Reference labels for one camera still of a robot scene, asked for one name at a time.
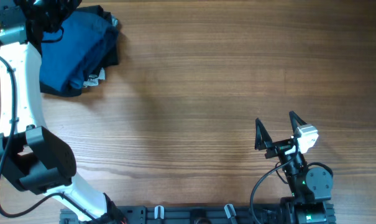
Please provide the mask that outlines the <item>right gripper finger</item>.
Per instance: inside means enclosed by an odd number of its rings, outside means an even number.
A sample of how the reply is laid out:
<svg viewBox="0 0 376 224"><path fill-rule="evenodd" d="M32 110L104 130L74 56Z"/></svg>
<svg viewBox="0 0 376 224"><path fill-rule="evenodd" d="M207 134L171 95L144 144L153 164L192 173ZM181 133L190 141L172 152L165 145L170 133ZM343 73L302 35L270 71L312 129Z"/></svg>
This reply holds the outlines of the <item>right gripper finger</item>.
<svg viewBox="0 0 376 224"><path fill-rule="evenodd" d="M272 146L273 141L259 118L255 120L255 149L264 150Z"/></svg>
<svg viewBox="0 0 376 224"><path fill-rule="evenodd" d="M294 111L289 112L291 127L293 130L294 136L301 136L302 133L300 131L301 126L307 125L305 121L303 121Z"/></svg>

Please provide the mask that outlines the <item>blue polo shirt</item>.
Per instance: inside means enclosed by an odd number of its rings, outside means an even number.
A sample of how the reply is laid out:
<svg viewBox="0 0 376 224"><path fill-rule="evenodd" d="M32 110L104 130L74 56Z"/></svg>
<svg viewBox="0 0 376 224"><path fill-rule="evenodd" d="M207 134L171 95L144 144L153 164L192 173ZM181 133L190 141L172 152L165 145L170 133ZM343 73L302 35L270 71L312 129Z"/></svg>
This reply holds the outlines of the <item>blue polo shirt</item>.
<svg viewBox="0 0 376 224"><path fill-rule="evenodd" d="M119 31L96 15L76 14L63 23L61 41L42 44L40 84L59 93L81 90L103 57L116 44Z"/></svg>

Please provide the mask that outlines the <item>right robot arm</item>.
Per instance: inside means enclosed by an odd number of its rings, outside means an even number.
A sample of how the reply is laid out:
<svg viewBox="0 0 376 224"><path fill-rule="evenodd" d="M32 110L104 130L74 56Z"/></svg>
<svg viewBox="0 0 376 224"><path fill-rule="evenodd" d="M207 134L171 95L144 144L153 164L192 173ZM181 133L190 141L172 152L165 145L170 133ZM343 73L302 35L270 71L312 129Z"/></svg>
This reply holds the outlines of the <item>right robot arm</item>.
<svg viewBox="0 0 376 224"><path fill-rule="evenodd" d="M285 140L273 141L260 119L255 120L255 149L265 151L265 158L278 158L275 167L254 185L249 199L249 214L254 223L335 223L332 196L334 173L321 162L308 163L304 154L319 138L318 130L289 112L293 134ZM275 205L255 204L255 193L270 175L284 173L282 182L291 192Z"/></svg>

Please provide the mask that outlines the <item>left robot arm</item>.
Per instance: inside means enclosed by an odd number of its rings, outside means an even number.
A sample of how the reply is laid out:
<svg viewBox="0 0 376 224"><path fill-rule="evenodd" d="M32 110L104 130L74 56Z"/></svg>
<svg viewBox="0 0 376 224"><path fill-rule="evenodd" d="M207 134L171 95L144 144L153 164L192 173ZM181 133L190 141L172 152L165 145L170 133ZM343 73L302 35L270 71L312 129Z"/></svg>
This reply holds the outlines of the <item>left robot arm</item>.
<svg viewBox="0 0 376 224"><path fill-rule="evenodd" d="M76 170L70 146L47 129L39 73L44 33L62 30L78 1L0 1L0 181L54 198L81 223L124 223L123 213ZM2 208L0 214L10 217Z"/></svg>

